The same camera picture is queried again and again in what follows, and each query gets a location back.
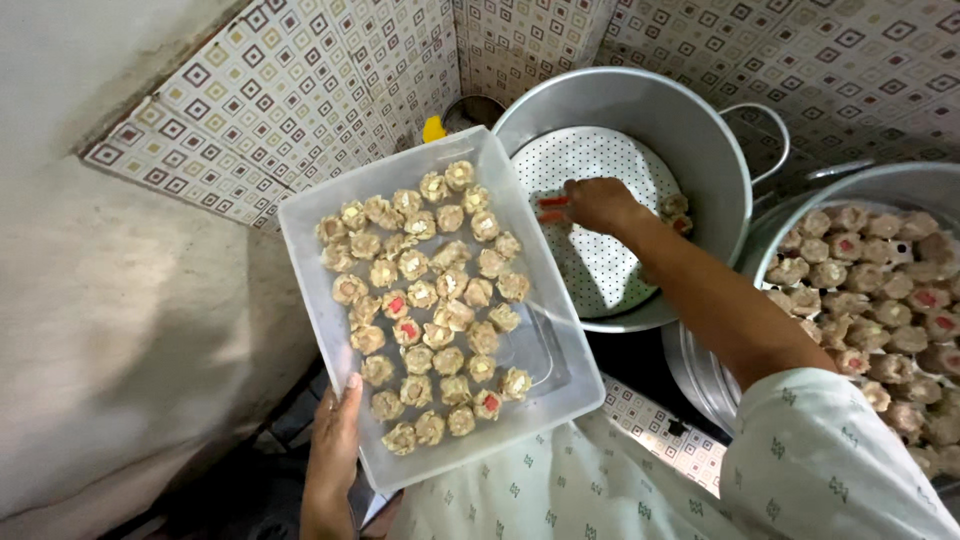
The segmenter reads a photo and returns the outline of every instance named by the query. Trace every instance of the clear plastic container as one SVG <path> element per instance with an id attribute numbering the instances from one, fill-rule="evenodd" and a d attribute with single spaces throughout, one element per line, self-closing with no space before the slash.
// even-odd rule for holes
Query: clear plastic container
<path id="1" fill-rule="evenodd" d="M 396 422 L 414 422 L 430 408 L 445 416 L 450 407 L 441 404 L 439 376 L 431 370 L 433 404 L 425 408 L 408 406 L 403 415 L 392 422 L 380 424 L 373 419 L 371 396 L 383 388 L 398 390 L 400 381 L 406 377 L 398 346 L 393 340 L 393 321 L 378 315 L 374 323 L 384 330 L 387 345 L 377 353 L 390 358 L 396 373 L 380 388 L 365 385 L 359 418 L 360 459 L 370 484 L 377 491 L 397 490 L 502 450 L 524 437 L 595 409 L 605 397 L 587 338 L 543 239 L 540 224 L 519 188 L 510 159 L 499 140 L 483 127 L 375 161 L 319 184 L 280 206 L 279 221 L 287 249 L 334 390 L 341 394 L 348 375 L 359 370 L 363 357 L 349 345 L 348 310 L 331 297 L 337 274 L 321 265 L 323 246 L 317 240 L 314 228 L 324 216 L 339 213 L 343 203 L 354 199 L 363 202 L 373 195 L 390 199 L 399 188 L 419 189 L 425 173 L 439 171 L 443 174 L 446 167 L 457 160 L 473 163 L 475 181 L 491 193 L 490 209 L 496 215 L 501 231 L 510 231 L 520 241 L 523 251 L 511 264 L 515 271 L 525 273 L 532 285 L 522 304 L 511 305 L 521 315 L 522 322 L 516 330 L 501 334 L 499 350 L 492 355 L 497 362 L 495 376 L 482 384 L 470 380 L 470 390 L 476 395 L 481 388 L 494 389 L 500 376 L 510 367 L 527 370 L 534 386 L 527 393 L 525 402 L 504 403 L 499 420 L 477 419 L 476 430 L 467 436 L 454 437 L 448 431 L 435 447 L 418 447 L 411 454 L 394 455 L 387 451 L 380 438 Z M 459 202 L 460 194 L 455 194 L 453 201 Z M 424 204 L 428 209 L 436 206 Z M 374 225 L 370 225 L 369 230 L 379 231 L 382 237 L 389 235 Z M 468 263 L 467 272 L 476 276 L 475 257 L 481 246 L 469 232 L 469 216 L 457 233 L 445 234 L 444 238 L 435 237 L 416 247 L 432 257 L 436 248 L 450 238 L 462 239 L 470 247 L 474 260 Z M 357 264 L 351 273 L 369 284 L 368 263 Z M 436 275 L 430 272 L 422 279 L 436 280 Z M 409 284 L 401 276 L 401 280 L 389 289 L 406 290 Z M 389 289 L 371 287 L 371 294 L 382 295 Z M 491 307 L 500 301 L 498 292 L 494 291 Z M 477 320 L 486 319 L 488 310 L 478 309 Z M 430 320 L 432 311 L 410 309 L 411 315 L 421 324 Z M 460 347 L 467 358 L 471 355 L 462 332 L 457 332 L 452 345 Z"/>

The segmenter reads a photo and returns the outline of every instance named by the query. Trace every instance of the patterned sleeve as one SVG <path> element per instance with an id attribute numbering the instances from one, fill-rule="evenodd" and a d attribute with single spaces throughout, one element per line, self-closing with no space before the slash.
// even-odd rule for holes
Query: patterned sleeve
<path id="1" fill-rule="evenodd" d="M 720 498 L 788 538 L 960 538 L 898 438 L 846 379 L 815 368 L 756 382 L 724 458 Z"/>

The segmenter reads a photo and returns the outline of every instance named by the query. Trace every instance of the hand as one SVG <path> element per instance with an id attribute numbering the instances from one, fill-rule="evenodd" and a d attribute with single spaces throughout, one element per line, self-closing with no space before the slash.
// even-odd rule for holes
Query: hand
<path id="1" fill-rule="evenodd" d="M 616 178 L 568 180 L 564 184 L 570 198 L 567 218 L 591 231 L 621 236 L 637 219 L 657 217 Z"/>
<path id="2" fill-rule="evenodd" d="M 352 539 L 347 491 L 357 476 L 357 412 L 363 381 L 354 373 L 337 403 L 328 386 L 317 407 L 300 508 L 300 537 Z"/>

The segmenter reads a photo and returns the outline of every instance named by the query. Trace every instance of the white wall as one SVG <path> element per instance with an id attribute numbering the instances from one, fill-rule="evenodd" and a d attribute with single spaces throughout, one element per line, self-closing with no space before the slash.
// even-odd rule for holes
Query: white wall
<path id="1" fill-rule="evenodd" d="M 123 523 L 316 355 L 278 238 L 71 155 L 232 3 L 0 7 L 0 537 Z"/>

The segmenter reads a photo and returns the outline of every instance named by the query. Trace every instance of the white shirt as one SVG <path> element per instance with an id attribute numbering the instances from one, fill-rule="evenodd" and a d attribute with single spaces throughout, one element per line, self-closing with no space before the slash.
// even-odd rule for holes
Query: white shirt
<path id="1" fill-rule="evenodd" d="M 390 538 L 960 538 L 860 391 L 804 368 L 743 395 L 720 500 L 600 411 L 407 488 Z"/>

